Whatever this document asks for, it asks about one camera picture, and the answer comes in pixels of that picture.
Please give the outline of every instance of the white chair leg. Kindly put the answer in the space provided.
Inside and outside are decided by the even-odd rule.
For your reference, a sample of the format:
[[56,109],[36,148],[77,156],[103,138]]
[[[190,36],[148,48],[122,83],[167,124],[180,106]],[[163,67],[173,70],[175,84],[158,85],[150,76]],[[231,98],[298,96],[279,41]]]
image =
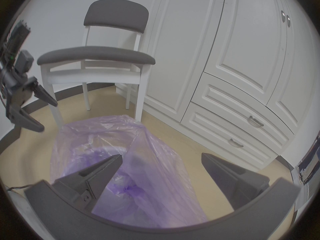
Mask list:
[[132,87],[132,84],[127,84],[127,99],[126,99],[126,102],[125,102],[125,108],[126,110],[129,109],[129,104],[130,104],[130,96],[131,96],[131,87]]
[[[43,67],[43,66],[41,67],[41,76],[42,76],[43,88],[52,96],[52,98],[57,100],[56,96],[54,94],[54,88],[53,88],[52,84],[48,83],[48,80],[47,80],[47,74],[48,74],[49,70],[50,70],[49,68],[46,68],[46,67]],[[51,110],[51,113],[53,115],[54,120],[57,123],[58,128],[61,128],[64,125],[64,122],[63,122],[60,110],[58,109],[57,106],[52,106],[52,105],[49,105],[49,108]]]
[[140,84],[138,87],[138,98],[136,104],[135,119],[141,121],[144,97],[146,95],[148,79],[150,75],[151,65],[144,65],[141,69]]
[[[85,61],[82,60],[80,62],[81,65],[81,69],[85,70],[86,66],[85,66]],[[90,103],[89,103],[89,97],[88,97],[88,87],[87,87],[87,83],[83,82],[82,83],[82,90],[83,90],[83,96],[84,96],[84,103],[85,103],[85,107],[86,109],[89,111],[90,110]]]
[[89,103],[89,97],[88,97],[88,87],[87,87],[87,83],[86,82],[82,83],[82,90],[83,90],[85,107],[89,111],[90,110],[90,103]]

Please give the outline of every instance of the purple plastic bag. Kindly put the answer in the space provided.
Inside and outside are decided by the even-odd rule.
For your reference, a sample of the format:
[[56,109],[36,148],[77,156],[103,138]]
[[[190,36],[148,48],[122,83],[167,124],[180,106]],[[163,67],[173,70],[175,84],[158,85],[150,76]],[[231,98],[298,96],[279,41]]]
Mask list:
[[180,156],[133,118],[104,116],[62,126],[51,156],[50,180],[112,155],[123,163],[93,214],[132,226],[175,228],[206,222]]

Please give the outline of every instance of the floor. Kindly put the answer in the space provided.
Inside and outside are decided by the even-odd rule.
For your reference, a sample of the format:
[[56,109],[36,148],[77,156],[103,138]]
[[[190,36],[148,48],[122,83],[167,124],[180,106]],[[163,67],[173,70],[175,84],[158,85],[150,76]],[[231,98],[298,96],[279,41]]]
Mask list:
[[[59,101],[59,109],[65,123],[92,117],[127,114],[134,117],[134,104],[125,109],[125,99],[116,93],[115,86],[89,92],[91,110],[85,109],[83,95],[75,95]],[[50,179],[50,157],[58,129],[46,106],[31,114],[45,126],[43,133],[22,130],[21,136],[0,155],[0,177],[5,185],[22,186],[41,179]],[[210,220],[233,212],[229,202],[201,164],[201,153],[213,153],[170,126],[143,111],[142,123],[148,130],[182,158],[199,203]],[[290,171],[277,160],[259,171],[270,178],[272,184],[279,177],[292,181]],[[294,209],[290,211],[269,240],[278,239],[290,226]]]

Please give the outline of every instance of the drawer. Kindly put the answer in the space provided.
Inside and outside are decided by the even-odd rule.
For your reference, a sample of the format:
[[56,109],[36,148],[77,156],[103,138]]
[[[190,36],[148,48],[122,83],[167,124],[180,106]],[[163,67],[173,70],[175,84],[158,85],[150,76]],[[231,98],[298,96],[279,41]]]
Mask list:
[[294,138],[292,131],[266,106],[210,74],[202,73],[192,102],[251,134],[278,155]]
[[192,102],[181,124],[217,145],[214,152],[239,166],[248,168],[246,164],[250,164],[258,170],[277,157],[275,152],[244,130]]

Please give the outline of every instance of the gray upholstered chair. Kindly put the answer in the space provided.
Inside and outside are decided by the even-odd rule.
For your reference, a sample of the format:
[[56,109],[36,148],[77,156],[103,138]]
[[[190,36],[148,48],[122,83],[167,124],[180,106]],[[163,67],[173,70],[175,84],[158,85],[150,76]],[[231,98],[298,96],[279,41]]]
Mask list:
[[[144,6],[127,0],[98,0],[92,3],[83,22],[85,31],[82,46],[51,51],[38,58],[37,63],[41,66],[44,88],[55,98],[53,84],[82,83],[86,108],[90,110],[86,83],[124,83],[128,84],[126,100],[126,109],[128,109],[131,85],[137,84],[139,88],[135,119],[140,121],[150,68],[156,63],[151,56],[138,52],[140,37],[146,28],[148,17],[149,12]],[[90,26],[136,32],[134,49],[87,46]],[[81,62],[80,69],[50,71],[54,67],[78,61]],[[140,72],[135,72],[133,65],[140,68]],[[61,127],[63,120],[58,107],[49,106],[58,127]]]

